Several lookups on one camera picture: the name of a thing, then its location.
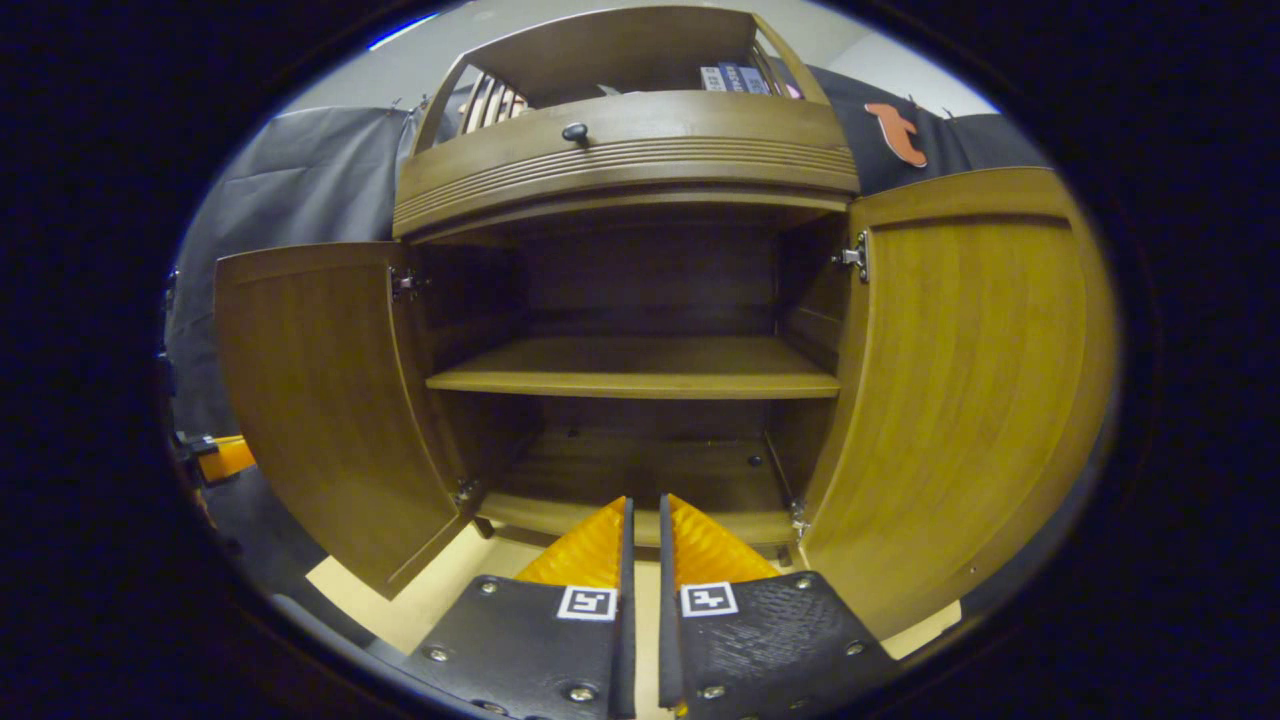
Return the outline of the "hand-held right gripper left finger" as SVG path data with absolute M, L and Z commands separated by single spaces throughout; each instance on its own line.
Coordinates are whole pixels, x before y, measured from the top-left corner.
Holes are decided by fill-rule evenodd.
M 634 514 L 618 497 L 516 575 L 475 577 L 404 670 L 483 717 L 636 717 Z

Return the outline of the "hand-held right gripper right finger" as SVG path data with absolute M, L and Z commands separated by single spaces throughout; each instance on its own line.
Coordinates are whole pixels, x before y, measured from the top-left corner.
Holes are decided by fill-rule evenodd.
M 823 719 L 901 667 L 817 571 L 781 573 L 660 498 L 658 698 L 677 719 Z

